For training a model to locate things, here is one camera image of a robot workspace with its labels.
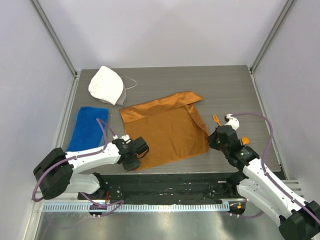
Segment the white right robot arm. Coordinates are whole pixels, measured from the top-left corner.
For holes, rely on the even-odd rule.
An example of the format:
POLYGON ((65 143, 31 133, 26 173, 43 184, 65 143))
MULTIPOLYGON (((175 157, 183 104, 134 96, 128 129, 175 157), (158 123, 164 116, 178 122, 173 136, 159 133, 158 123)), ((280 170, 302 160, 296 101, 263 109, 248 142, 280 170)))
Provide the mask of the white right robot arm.
POLYGON ((226 193, 233 198, 250 200, 274 221, 285 240, 310 240, 320 232, 320 205, 306 201, 290 189, 258 155, 238 138, 240 122, 237 114, 227 114, 207 137, 208 146, 224 154, 237 168, 226 184, 226 193))

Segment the orange satin napkin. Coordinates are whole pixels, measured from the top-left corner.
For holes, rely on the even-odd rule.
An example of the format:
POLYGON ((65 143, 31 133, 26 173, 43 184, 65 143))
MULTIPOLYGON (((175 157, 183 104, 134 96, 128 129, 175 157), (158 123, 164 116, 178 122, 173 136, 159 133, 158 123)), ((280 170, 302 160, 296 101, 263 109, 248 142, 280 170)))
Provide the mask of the orange satin napkin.
POLYGON ((184 160, 209 150, 208 129, 196 103, 204 97, 182 91, 120 109, 124 132, 142 137, 149 152, 138 170, 184 160))

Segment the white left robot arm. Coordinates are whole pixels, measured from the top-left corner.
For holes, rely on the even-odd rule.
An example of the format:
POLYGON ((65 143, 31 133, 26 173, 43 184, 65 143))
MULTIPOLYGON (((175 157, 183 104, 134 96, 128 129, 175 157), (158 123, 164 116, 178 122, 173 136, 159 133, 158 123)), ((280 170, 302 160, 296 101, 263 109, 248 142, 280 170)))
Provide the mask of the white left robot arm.
POLYGON ((37 198, 34 191, 32 200, 52 200, 63 193, 77 194, 79 199, 103 199, 108 184, 101 174, 85 171, 103 165, 122 165, 125 171, 133 171, 140 167, 141 158, 149 150, 142 137, 133 140, 127 134, 114 136, 111 142, 87 150, 65 152, 55 148, 33 170, 37 181, 35 190, 40 190, 42 196, 37 198))

